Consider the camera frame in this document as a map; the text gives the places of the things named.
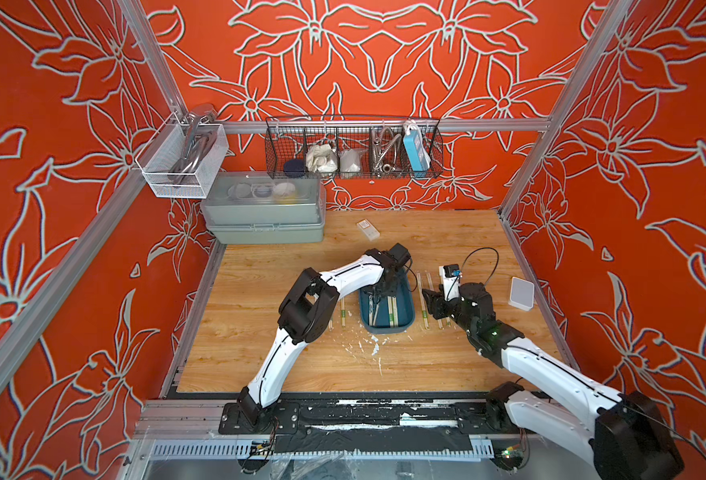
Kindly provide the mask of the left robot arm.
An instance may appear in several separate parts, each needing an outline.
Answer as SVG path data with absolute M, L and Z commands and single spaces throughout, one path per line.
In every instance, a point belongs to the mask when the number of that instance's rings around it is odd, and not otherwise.
M 400 243 L 369 249 L 352 263 L 318 272 L 304 269 L 279 306 L 275 339 L 258 373 L 237 397 L 248 422 L 256 426 L 275 404 L 302 351 L 327 330 L 338 301 L 361 289 L 377 299 L 397 292 L 411 260 Z

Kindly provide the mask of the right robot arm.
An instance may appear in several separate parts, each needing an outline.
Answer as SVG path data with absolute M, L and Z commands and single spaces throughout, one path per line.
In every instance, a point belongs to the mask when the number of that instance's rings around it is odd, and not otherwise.
M 531 430 L 592 465 L 603 479 L 673 479 L 685 462 L 658 405 L 640 391 L 623 393 L 569 367 L 496 317 L 482 283 L 422 292 L 435 319 L 448 318 L 479 355 L 537 386 L 541 400 L 515 382 L 490 391 L 494 418 Z

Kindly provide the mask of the blue plastic storage box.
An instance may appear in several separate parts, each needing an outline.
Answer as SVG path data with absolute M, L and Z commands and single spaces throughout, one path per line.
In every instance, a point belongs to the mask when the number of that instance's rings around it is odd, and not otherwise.
M 412 292 L 407 283 L 402 283 L 394 296 L 376 301 L 371 288 L 358 291 L 361 320 L 364 328 L 372 334 L 398 334 L 405 332 L 415 320 Z

